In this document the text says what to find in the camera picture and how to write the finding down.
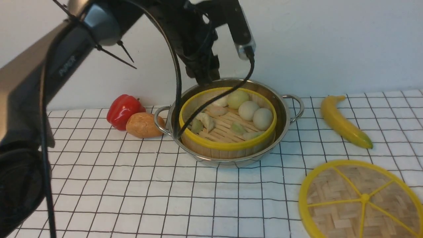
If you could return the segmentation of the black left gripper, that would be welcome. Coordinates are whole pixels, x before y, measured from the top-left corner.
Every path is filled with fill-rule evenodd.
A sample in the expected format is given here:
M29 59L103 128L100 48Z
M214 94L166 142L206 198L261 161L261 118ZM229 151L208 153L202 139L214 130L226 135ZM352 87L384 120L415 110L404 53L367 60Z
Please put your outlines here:
M212 52L217 33L210 15L200 7L165 7L165 34L187 75L209 85L219 67Z

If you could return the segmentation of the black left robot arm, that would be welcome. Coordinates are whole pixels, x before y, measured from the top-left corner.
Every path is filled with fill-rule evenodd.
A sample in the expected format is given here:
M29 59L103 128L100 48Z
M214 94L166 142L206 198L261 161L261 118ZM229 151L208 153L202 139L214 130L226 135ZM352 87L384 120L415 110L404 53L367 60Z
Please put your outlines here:
M1 237L6 238L44 199L55 224L48 148L55 141L47 104L94 50L117 44L146 15L162 33L177 74L181 70L200 85L219 78L212 45L213 22L205 23L205 7L217 0L70 0L68 18L1 68Z

